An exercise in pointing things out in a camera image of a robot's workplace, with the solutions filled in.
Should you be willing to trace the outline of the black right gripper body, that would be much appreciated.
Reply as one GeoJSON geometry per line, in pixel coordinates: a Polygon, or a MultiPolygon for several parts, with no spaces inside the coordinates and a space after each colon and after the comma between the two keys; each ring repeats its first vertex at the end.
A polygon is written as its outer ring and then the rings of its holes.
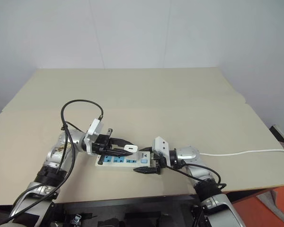
{"type": "Polygon", "coordinates": [[[154,167],[156,168],[156,174],[160,175],[161,170],[167,167],[166,158],[162,154],[153,153],[154,167]]]}

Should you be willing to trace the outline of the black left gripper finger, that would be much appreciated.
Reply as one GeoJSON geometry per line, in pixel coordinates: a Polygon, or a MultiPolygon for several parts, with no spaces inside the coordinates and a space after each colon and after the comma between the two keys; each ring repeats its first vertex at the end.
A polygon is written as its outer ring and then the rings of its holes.
{"type": "Polygon", "coordinates": [[[114,157],[126,157],[132,155],[133,153],[120,148],[110,148],[105,150],[105,154],[114,157]]]}
{"type": "Polygon", "coordinates": [[[110,144],[117,146],[125,146],[125,145],[130,145],[131,143],[129,141],[120,138],[110,138],[110,144]]]}

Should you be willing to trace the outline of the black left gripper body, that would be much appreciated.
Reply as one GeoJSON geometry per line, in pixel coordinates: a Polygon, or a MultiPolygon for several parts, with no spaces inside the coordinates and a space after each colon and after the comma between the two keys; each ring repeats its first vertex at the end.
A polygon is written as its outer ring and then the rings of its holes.
{"type": "Polygon", "coordinates": [[[99,134],[96,141],[92,143],[92,153],[100,155],[100,159],[98,161],[99,165],[104,163],[104,159],[106,156],[111,156],[110,149],[110,136],[113,132],[113,129],[108,129],[106,134],[99,134]]]}

